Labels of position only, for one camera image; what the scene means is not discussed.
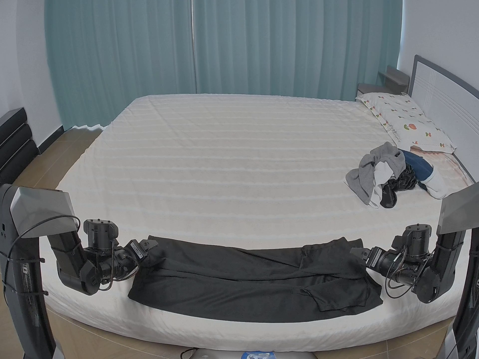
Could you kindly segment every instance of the pillowcase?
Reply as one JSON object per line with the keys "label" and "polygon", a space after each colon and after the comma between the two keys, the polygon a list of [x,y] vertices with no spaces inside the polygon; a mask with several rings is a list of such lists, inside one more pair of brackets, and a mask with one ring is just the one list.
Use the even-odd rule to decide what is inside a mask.
{"label": "pillowcase", "polygon": [[407,95],[366,93],[356,97],[377,117],[398,148],[452,153],[449,137]]}

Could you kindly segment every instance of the mattress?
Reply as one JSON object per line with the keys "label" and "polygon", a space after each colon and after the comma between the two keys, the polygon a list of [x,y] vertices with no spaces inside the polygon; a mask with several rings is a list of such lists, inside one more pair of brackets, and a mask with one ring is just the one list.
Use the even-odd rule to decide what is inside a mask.
{"label": "mattress", "polygon": [[[69,170],[58,189],[80,219],[115,222],[118,241],[148,235],[238,248],[288,248],[345,236],[389,248],[409,224],[436,229],[440,200],[416,187],[393,209],[365,206],[344,183],[362,156],[391,141],[357,102],[250,95],[166,95],[133,101]],[[454,157],[424,153],[451,192],[470,184]],[[87,245],[86,235],[81,239]],[[318,351],[400,336],[456,313],[470,235],[450,291],[414,294],[359,315],[304,323],[210,320],[128,299],[132,280],[86,296],[63,286],[46,238],[51,308],[133,338],[216,350]],[[430,251],[435,244],[431,238]],[[371,276],[381,284],[384,279]]]}

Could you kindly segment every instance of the tile floor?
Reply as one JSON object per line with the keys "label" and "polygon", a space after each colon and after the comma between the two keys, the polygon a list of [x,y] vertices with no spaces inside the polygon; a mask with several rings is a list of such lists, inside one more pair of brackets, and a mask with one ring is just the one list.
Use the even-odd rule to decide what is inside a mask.
{"label": "tile floor", "polygon": [[[65,173],[100,133],[101,130],[70,129],[42,155],[37,156],[15,184],[56,188]],[[144,342],[99,330],[52,310],[48,311],[48,317],[66,359],[179,359],[184,350],[179,346]],[[316,352],[315,355],[318,359],[432,359],[439,350],[450,322],[451,319],[448,319],[385,342]],[[0,326],[0,358],[20,359],[21,345],[3,298],[0,300]]]}

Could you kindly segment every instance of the curtain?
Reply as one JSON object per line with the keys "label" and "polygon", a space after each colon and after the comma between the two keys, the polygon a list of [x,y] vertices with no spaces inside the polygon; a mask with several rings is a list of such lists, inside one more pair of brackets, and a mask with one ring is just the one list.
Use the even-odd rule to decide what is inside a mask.
{"label": "curtain", "polygon": [[198,93],[353,100],[397,65],[402,0],[193,0]]}
{"label": "curtain", "polygon": [[195,93],[191,0],[45,0],[65,129],[108,125],[148,94]]}

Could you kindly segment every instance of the floral pillow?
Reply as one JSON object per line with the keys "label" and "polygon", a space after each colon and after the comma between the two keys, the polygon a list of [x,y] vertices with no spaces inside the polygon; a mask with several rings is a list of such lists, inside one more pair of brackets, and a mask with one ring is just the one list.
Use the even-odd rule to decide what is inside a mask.
{"label": "floral pillow", "polygon": [[377,117],[398,148],[452,153],[449,137],[426,117],[408,95],[366,93],[356,97]]}

